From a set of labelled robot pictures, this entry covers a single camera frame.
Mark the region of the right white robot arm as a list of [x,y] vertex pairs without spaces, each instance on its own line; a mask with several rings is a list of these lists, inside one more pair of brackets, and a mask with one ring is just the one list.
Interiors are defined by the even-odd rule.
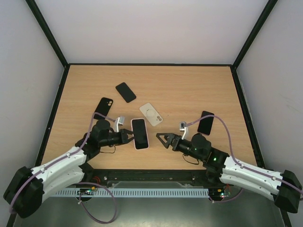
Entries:
[[233,184],[268,198],[284,211],[298,212],[302,185],[293,172],[280,173],[244,163],[212,147],[199,133],[191,140],[174,133],[157,133],[156,137],[165,148],[171,147],[173,151],[201,161],[211,185]]

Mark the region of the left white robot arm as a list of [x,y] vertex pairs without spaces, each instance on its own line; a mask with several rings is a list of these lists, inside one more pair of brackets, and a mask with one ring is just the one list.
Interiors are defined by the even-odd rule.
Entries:
[[10,210],[27,218],[56,192],[93,178],[93,167],[88,161],[101,152],[102,147],[115,147],[133,140],[128,129],[112,129],[109,121],[98,120],[89,126],[89,132],[61,156],[33,168],[16,171],[3,198]]

